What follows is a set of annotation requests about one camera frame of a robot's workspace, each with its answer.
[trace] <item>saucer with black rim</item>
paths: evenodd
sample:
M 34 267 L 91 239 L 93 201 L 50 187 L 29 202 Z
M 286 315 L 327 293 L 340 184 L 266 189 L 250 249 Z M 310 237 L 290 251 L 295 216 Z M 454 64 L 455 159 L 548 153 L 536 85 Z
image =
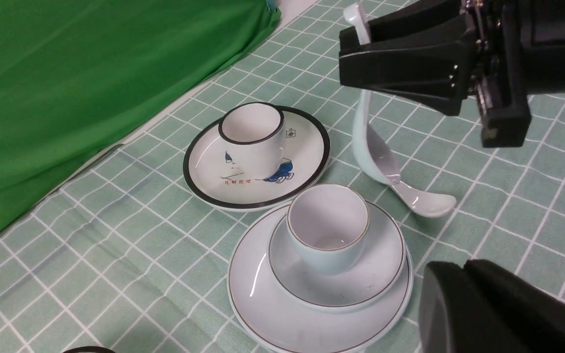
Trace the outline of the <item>saucer with black rim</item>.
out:
M 267 179 L 247 176 L 226 150 L 217 126 L 207 126 L 186 150 L 186 184 L 202 201 L 221 210 L 266 210 L 299 194 L 323 174 L 330 154 L 324 126 L 302 110 L 278 106 L 285 117 L 285 149 L 278 172 Z

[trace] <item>white ceramic spoon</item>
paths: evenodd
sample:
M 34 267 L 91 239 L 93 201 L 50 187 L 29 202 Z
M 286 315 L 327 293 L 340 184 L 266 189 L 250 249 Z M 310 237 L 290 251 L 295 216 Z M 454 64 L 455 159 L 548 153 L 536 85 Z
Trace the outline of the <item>white ceramic spoon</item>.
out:
M 370 30 L 359 4 L 346 7 L 343 16 L 357 30 L 359 44 L 370 43 Z M 352 152 L 359 167 L 370 178 L 389 185 L 415 214 L 428 218 L 448 214 L 455 208 L 457 203 L 455 197 L 417 190 L 401 181 L 401 170 L 397 159 L 383 138 L 370 126 L 368 111 L 371 94 L 369 90 L 361 90 L 352 125 Z

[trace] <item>white saucer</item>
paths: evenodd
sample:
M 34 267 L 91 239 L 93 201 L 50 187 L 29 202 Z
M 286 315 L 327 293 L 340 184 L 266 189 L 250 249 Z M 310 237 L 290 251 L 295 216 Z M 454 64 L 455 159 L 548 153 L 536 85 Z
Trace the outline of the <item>white saucer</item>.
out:
M 402 317 L 411 298 L 410 256 L 390 290 L 351 313 L 325 313 L 292 299 L 267 263 L 269 237 L 288 206 L 261 216 L 235 248 L 228 296 L 245 330 L 261 345 L 284 353 L 348 353 L 374 344 Z
M 206 127 L 186 150 L 184 179 L 202 201 L 228 211 L 265 210 L 288 201 L 316 183 L 326 168 L 330 139 L 324 126 L 302 110 L 278 107 L 285 116 L 285 150 L 276 175 L 245 176 L 226 153 L 219 120 Z
M 370 202 L 367 205 L 370 228 L 365 250 L 352 268 L 339 275 L 323 275 L 302 261 L 291 243 L 285 217 L 276 226 L 269 243 L 269 264 L 280 284 L 302 304 L 358 310 L 398 279 L 406 265 L 402 233 L 384 210 Z

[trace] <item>white teacup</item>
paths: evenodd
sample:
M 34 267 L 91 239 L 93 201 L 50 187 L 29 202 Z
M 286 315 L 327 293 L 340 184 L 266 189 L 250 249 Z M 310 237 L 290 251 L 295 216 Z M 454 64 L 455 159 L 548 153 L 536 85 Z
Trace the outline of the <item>white teacup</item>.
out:
M 342 273 L 356 263 L 365 249 L 369 224 L 363 197 L 337 184 L 308 188 L 287 212 L 289 236 L 298 255 L 325 275 Z
M 267 179 L 276 174 L 285 147 L 282 110 L 269 103 L 245 103 L 227 112 L 218 129 L 228 154 L 246 175 Z

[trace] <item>blue cartoon drawing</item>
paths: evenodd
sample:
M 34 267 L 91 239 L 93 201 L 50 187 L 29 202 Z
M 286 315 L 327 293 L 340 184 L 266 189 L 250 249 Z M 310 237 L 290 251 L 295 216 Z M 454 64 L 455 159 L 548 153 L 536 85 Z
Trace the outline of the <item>blue cartoon drawing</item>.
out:
M 263 181 L 280 184 L 285 180 L 293 178 L 293 173 L 291 172 L 293 170 L 293 163 L 291 163 L 291 159 L 283 158 L 282 161 L 280 167 L 278 167 L 278 172 L 267 179 L 263 179 Z
M 226 152 L 226 156 L 224 156 L 226 164 L 231 166 L 231 170 L 228 172 L 227 176 L 222 176 L 222 179 L 226 179 L 229 181 L 236 181 L 236 179 L 240 178 L 240 175 L 244 174 L 239 167 L 235 165 L 235 162 L 232 160 L 232 157 Z M 291 159 L 283 158 L 280 167 L 276 174 L 270 176 L 267 179 L 258 179 L 259 181 L 266 181 L 268 183 L 283 183 L 285 180 L 289 180 L 293 178 L 294 173 L 293 170 L 293 163 L 291 163 Z

